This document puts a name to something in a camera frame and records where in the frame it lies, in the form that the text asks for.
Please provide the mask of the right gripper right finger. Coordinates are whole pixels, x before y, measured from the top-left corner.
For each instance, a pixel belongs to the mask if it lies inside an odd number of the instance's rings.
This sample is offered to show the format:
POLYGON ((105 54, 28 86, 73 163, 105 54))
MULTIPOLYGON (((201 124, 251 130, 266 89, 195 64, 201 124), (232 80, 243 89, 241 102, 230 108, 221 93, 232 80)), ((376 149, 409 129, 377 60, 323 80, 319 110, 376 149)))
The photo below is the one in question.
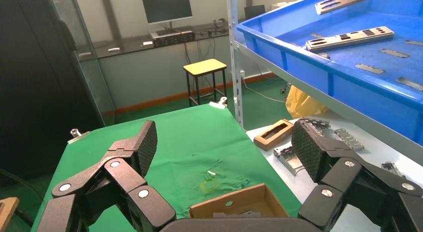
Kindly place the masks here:
POLYGON ((292 151, 316 184, 298 217, 330 231, 347 205, 358 208, 383 232, 423 229, 423 190, 401 176, 372 165, 346 143, 321 136, 298 120, 292 151))

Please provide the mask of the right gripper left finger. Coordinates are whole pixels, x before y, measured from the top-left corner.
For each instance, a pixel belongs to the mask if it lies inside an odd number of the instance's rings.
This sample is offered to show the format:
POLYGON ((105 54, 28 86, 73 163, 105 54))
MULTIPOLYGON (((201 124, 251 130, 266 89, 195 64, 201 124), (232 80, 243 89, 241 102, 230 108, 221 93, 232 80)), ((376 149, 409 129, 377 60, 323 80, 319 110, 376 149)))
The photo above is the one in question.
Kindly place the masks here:
POLYGON ((52 189, 37 230, 87 232, 112 206, 138 232, 158 232, 173 222, 174 208, 146 180, 157 143, 152 120, 135 136, 114 142, 99 162, 52 189))

